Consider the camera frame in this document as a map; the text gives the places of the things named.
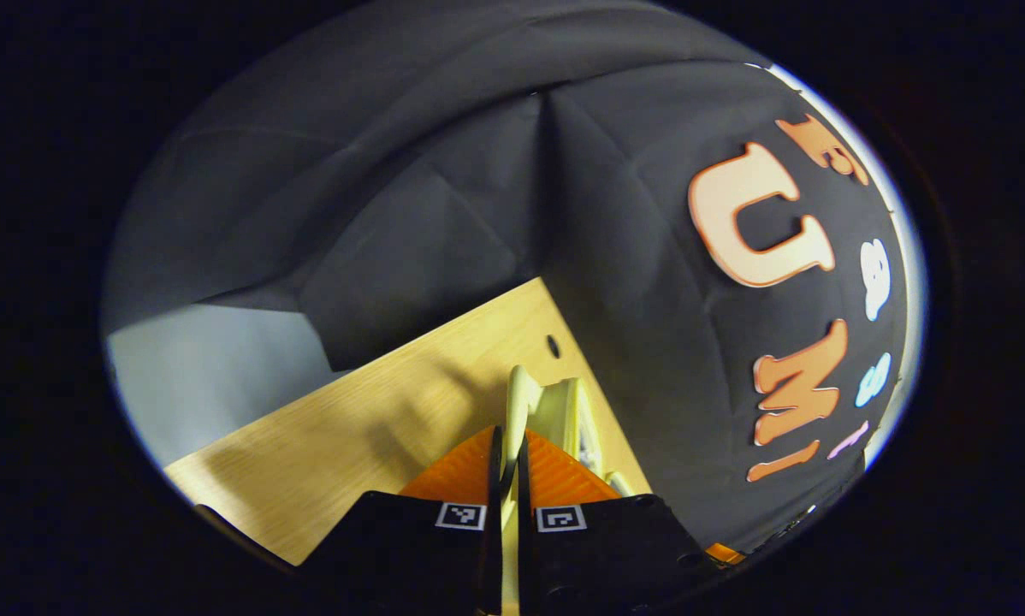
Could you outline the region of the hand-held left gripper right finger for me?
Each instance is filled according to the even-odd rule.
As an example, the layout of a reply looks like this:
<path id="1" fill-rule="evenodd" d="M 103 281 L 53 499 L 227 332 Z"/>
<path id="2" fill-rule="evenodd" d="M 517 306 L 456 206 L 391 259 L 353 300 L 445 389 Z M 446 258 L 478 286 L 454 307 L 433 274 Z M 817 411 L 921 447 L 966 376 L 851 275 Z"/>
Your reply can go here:
<path id="1" fill-rule="evenodd" d="M 658 495 L 621 496 L 534 430 L 518 460 L 524 615 L 684 615 L 720 568 Z"/>

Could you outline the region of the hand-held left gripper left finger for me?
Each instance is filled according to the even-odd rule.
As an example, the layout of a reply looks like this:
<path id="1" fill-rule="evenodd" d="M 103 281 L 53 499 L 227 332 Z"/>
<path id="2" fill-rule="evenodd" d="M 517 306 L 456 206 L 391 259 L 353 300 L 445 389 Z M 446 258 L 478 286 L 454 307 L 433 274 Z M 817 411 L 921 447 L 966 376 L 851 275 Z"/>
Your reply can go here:
<path id="1" fill-rule="evenodd" d="M 502 429 L 463 441 L 402 494 L 368 491 L 302 565 L 332 615 L 501 611 Z"/>

